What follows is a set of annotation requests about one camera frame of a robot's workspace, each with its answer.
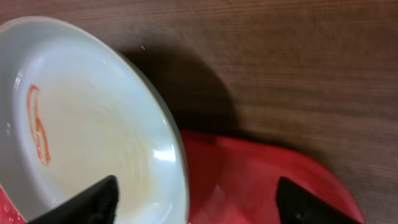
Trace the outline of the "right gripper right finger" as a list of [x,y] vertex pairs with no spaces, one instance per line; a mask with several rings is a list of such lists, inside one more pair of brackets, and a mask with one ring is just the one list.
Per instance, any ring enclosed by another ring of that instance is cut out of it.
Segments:
[[279,178],[276,203],[281,224],[360,224],[287,177]]

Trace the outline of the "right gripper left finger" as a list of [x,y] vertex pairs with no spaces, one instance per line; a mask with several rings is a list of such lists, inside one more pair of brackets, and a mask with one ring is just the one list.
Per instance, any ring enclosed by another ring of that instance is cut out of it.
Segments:
[[118,202],[117,178],[109,175],[28,224],[113,224]]

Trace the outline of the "light blue top plate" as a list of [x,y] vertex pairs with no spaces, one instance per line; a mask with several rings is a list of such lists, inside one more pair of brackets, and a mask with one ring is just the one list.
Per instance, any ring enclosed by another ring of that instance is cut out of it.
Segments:
[[167,105],[131,62],[39,16],[1,25],[1,185],[31,221],[108,175],[116,223],[186,223],[188,175]]

